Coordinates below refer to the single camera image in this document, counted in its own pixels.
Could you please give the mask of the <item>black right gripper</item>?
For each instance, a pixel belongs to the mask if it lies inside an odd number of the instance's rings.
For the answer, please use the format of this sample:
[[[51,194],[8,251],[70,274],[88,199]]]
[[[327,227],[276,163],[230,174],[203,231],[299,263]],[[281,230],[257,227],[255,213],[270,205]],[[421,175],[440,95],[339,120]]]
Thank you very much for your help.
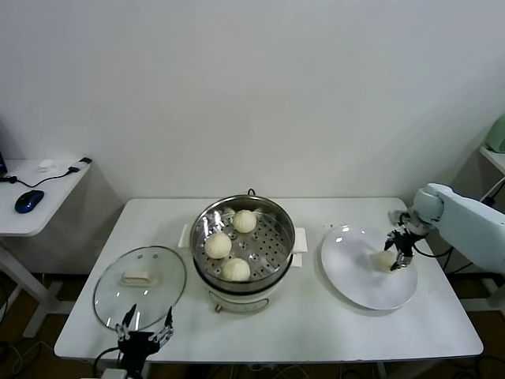
[[[414,245],[423,238],[424,235],[414,234],[407,229],[393,230],[387,235],[383,249],[389,250],[392,246],[395,246],[398,251],[395,261],[390,267],[391,272],[410,265]]]

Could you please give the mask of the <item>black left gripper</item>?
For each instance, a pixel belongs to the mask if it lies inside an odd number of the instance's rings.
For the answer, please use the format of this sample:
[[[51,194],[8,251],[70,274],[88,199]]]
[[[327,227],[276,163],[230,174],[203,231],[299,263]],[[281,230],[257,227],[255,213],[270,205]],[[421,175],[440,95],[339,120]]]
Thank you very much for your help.
[[[122,322],[115,325],[118,347],[122,353],[119,367],[126,373],[141,373],[147,358],[157,353],[160,349],[159,344],[167,343],[174,334],[172,306],[167,312],[163,328],[156,334],[154,332],[131,332],[129,334],[129,325],[136,309],[137,305],[133,304],[126,312]]]

